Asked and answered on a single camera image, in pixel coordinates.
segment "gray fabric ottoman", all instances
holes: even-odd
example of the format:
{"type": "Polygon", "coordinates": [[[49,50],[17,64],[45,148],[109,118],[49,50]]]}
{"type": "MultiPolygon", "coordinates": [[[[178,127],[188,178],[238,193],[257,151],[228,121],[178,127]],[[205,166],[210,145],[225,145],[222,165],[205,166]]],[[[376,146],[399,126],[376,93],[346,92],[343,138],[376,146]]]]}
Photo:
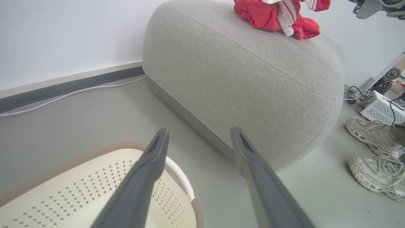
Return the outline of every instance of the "gray fabric ottoman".
{"type": "Polygon", "coordinates": [[[240,127],[273,169],[310,152],[335,125],[343,55],[323,35],[254,29],[233,5],[173,0],[146,29],[143,69],[159,95],[230,159],[240,127]]]}

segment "shoe sole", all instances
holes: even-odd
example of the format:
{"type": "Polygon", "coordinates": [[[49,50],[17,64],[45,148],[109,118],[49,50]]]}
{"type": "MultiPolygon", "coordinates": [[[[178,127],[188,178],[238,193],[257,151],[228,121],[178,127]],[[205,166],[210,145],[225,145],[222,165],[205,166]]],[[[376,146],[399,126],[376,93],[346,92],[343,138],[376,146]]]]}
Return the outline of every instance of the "shoe sole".
{"type": "Polygon", "coordinates": [[[405,202],[405,197],[403,196],[398,196],[391,192],[384,192],[384,194],[395,201],[405,202]]]}
{"type": "Polygon", "coordinates": [[[346,129],[347,131],[358,141],[367,144],[370,150],[377,156],[381,156],[381,153],[389,153],[395,157],[398,157],[398,151],[389,150],[386,147],[376,143],[375,141],[367,139],[359,131],[356,132],[356,128],[350,123],[351,119],[346,120],[346,129]]]}
{"type": "Polygon", "coordinates": [[[355,178],[355,179],[357,180],[357,182],[359,182],[359,184],[360,184],[361,186],[363,186],[365,189],[367,189],[367,190],[369,190],[369,191],[371,191],[371,192],[374,192],[374,193],[380,193],[380,192],[384,192],[384,191],[387,191],[387,190],[388,190],[387,187],[382,187],[382,186],[376,187],[376,186],[374,186],[374,185],[371,185],[371,184],[370,184],[371,181],[370,181],[366,176],[364,176],[364,175],[359,175],[359,173],[358,173],[357,170],[361,170],[362,172],[365,172],[365,173],[366,173],[366,171],[365,171],[363,168],[361,168],[359,164],[357,164],[357,162],[354,160],[354,158],[348,159],[348,160],[347,160],[347,163],[348,163],[348,165],[349,165],[349,168],[350,168],[350,170],[351,170],[351,172],[352,172],[354,178],[355,178]]]}

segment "perforated basket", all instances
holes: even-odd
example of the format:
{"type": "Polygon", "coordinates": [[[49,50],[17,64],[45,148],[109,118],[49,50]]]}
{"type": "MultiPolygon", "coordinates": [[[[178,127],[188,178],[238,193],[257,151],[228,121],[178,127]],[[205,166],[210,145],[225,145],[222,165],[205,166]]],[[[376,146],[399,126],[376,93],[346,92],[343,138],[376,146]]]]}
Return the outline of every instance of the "perforated basket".
{"type": "MultiPolygon", "coordinates": [[[[0,227],[90,227],[145,150],[117,144],[61,166],[0,198],[0,227]]],[[[193,189],[180,167],[166,157],[187,194],[165,170],[155,182],[147,228],[202,228],[193,189]]]]}

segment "white sneaker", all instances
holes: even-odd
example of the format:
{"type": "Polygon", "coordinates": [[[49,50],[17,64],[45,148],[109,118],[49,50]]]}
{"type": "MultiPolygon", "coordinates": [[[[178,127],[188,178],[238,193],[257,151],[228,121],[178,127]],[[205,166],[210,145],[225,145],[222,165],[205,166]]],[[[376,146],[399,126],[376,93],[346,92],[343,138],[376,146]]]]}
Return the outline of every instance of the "white sneaker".
{"type": "Polygon", "coordinates": [[[353,157],[347,162],[364,188],[375,193],[384,192],[394,200],[405,200],[405,169],[401,161],[393,157],[353,157]]]}
{"type": "Polygon", "coordinates": [[[405,179],[393,186],[392,191],[384,192],[384,194],[393,200],[405,202],[405,179]]]}
{"type": "Polygon", "coordinates": [[[346,129],[357,140],[367,144],[377,156],[388,153],[398,158],[402,146],[391,136],[387,124],[351,118],[346,120],[346,129]]]}

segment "gray floor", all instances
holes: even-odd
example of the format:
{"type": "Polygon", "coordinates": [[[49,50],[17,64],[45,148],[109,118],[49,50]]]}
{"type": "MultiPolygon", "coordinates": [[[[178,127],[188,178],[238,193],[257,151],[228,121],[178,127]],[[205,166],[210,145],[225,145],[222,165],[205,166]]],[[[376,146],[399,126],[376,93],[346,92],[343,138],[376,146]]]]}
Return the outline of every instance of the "gray floor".
{"type": "MultiPolygon", "coordinates": [[[[278,175],[319,228],[404,227],[405,203],[367,191],[348,170],[348,158],[372,156],[344,129],[350,117],[359,115],[345,104],[331,135],[278,175]]],[[[168,156],[190,179],[205,227],[256,227],[246,183],[236,168],[174,113],[147,80],[0,118],[0,194],[102,147],[148,144],[161,127],[169,128],[168,156]]]]}

